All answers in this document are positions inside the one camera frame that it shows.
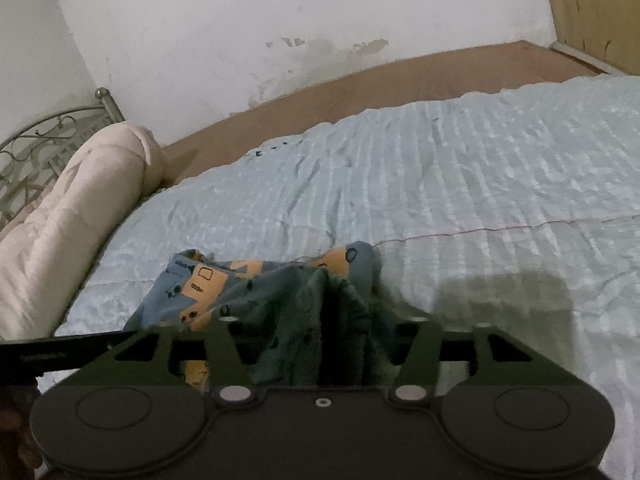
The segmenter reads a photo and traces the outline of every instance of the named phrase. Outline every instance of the wall stain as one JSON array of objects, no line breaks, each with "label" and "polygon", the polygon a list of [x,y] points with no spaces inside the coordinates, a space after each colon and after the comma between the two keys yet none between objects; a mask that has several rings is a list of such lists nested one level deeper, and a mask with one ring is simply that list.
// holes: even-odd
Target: wall stain
[{"label": "wall stain", "polygon": [[107,74],[109,75],[109,86],[113,88],[113,81],[111,79],[111,66],[109,64],[109,56],[107,56],[106,65],[107,65]]},{"label": "wall stain", "polygon": [[[288,39],[282,38],[282,41],[287,43]],[[279,78],[271,78],[258,85],[248,101],[249,108],[390,61],[380,56],[380,51],[388,45],[383,38],[346,49],[337,49],[324,38],[306,40],[305,43],[306,48],[294,49],[288,54],[290,60],[287,64],[291,68],[286,71],[282,68]]]},{"label": "wall stain", "polygon": [[360,56],[370,56],[371,54],[379,53],[385,48],[389,42],[384,39],[369,41],[369,43],[357,43],[354,44],[354,52]]}]

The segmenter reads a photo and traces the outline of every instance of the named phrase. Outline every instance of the ornate metal headboard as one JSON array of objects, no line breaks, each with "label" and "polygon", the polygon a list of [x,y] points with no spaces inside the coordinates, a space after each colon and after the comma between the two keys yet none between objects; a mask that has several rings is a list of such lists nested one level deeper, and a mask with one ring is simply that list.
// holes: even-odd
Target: ornate metal headboard
[{"label": "ornate metal headboard", "polygon": [[55,182],[82,143],[124,121],[106,88],[95,98],[95,105],[48,115],[0,142],[0,230]]}]

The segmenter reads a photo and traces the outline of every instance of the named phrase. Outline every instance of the circular pad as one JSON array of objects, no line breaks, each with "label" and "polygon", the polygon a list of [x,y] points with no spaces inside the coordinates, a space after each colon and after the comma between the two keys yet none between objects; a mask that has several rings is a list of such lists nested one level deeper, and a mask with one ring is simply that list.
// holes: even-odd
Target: circular pad
[{"label": "circular pad", "polygon": [[473,386],[444,396],[440,417],[452,439],[482,462],[526,473],[567,472],[599,459],[614,415],[590,386]]},{"label": "circular pad", "polygon": [[189,386],[56,386],[31,410],[44,456],[93,474],[136,471],[184,449],[205,423]]},{"label": "circular pad", "polygon": [[78,402],[76,415],[96,430],[122,430],[141,422],[151,411],[151,399],[133,388],[104,388]]},{"label": "circular pad", "polygon": [[542,388],[509,390],[495,399],[494,407],[503,422],[529,431],[551,430],[569,416],[566,401]]}]

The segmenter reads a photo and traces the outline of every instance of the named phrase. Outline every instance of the brown bed frame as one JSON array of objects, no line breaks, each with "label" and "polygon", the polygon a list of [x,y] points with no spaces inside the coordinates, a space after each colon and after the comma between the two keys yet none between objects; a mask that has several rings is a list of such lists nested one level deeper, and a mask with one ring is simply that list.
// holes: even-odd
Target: brown bed frame
[{"label": "brown bed frame", "polygon": [[519,41],[405,59],[294,92],[200,130],[165,147],[164,186],[235,162],[276,137],[335,123],[367,108],[444,100],[471,91],[602,73],[562,53]]}]

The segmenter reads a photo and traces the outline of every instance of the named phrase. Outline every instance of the metal finial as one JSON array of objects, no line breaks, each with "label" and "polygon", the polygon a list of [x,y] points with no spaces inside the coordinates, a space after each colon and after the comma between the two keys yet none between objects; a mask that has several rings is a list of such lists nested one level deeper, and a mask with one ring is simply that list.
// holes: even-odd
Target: metal finial
[{"label": "metal finial", "polygon": [[109,92],[109,90],[107,90],[104,86],[101,86],[95,91],[95,98],[98,99],[98,101],[104,99],[109,95],[111,95],[111,92]]}]

